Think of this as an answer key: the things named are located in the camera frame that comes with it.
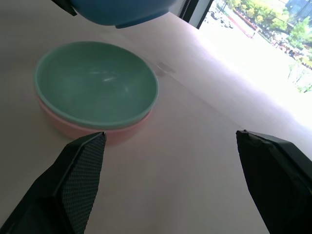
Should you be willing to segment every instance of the stacked bowls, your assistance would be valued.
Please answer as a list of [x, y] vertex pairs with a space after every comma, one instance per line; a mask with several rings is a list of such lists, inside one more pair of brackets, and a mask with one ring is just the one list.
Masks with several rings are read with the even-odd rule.
[[105, 131], [108, 143], [135, 134], [158, 95], [153, 71], [135, 54], [101, 42], [61, 46], [38, 63], [34, 84], [51, 123], [70, 138]]

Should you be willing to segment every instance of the table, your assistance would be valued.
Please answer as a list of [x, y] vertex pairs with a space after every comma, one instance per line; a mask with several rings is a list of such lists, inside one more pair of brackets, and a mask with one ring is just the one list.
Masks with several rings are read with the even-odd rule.
[[312, 156], [312, 132], [222, 60], [175, 15], [126, 29], [72, 17], [51, 1], [0, 5], [0, 224], [69, 139], [44, 118], [32, 75], [47, 51], [95, 40], [147, 61], [159, 99], [144, 129], [106, 147], [86, 234], [267, 234], [248, 192], [235, 132], [295, 143]]

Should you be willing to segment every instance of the bowl rim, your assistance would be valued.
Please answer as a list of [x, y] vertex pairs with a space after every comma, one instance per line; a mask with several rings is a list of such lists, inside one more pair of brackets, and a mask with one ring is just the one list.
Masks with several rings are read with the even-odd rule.
[[[78, 117], [72, 116], [67, 114], [66, 112], [60, 110], [59, 108], [57, 108], [56, 106], [54, 106], [45, 96], [44, 94], [41, 92], [40, 86], [39, 86], [39, 69], [41, 66], [43, 66], [43, 64], [45, 63], [45, 61], [52, 56], [54, 53], [58, 52], [59, 50], [66, 48], [66, 47], [70, 47], [74, 44], [90, 44], [90, 43], [94, 43], [94, 44], [105, 44], [108, 46], [112, 46], [112, 47], [116, 47], [118, 49], [124, 50], [127, 53], [131, 53], [132, 55], [134, 55], [135, 57], [137, 57], [139, 60], [141, 60], [146, 67], [148, 68], [148, 70], [151, 72], [152, 77], [154, 78], [155, 82], [156, 82], [156, 90], [155, 90], [155, 95], [153, 98], [153, 101], [150, 103], [149, 107], [146, 108], [144, 111], [142, 111], [140, 114], [135, 115], [131, 118], [127, 118], [124, 120], [120, 120], [120, 121], [114, 121], [114, 122], [95, 122], [95, 121], [89, 121], [89, 120], [83, 120], [80, 119]], [[65, 45], [61, 45], [57, 48], [52, 49], [51, 51], [49, 51], [48, 53], [46, 53], [37, 63], [36, 68], [35, 68], [35, 72], [34, 72], [34, 85], [35, 85], [35, 89], [37, 92], [37, 95], [40, 97], [40, 99], [42, 100], [42, 102], [47, 105], [48, 108], [50, 108], [50, 110], [52, 110], [53, 112], [55, 112], [57, 115], [61, 116], [62, 118], [71, 121], [73, 123], [79, 124], [81, 126], [85, 126], [85, 127], [90, 127], [90, 128], [103, 128], [103, 129], [116, 129], [116, 128], [122, 128], [122, 127], [127, 127], [129, 125], [132, 125], [138, 121], [140, 121], [142, 118], [144, 118], [152, 109], [152, 107], [154, 106], [154, 104], [156, 103], [157, 97], [158, 97], [158, 93], [159, 93], [159, 84], [158, 84], [158, 80], [157, 77], [154, 73], [154, 71], [150, 68], [150, 66], [142, 59], [140, 58], [138, 55], [134, 54], [133, 52], [126, 50], [122, 47], [113, 45], [113, 44], [109, 44], [109, 43], [104, 43], [104, 42], [99, 42], [99, 41], [76, 41], [76, 42], [71, 42], [71, 43], [67, 43]]]

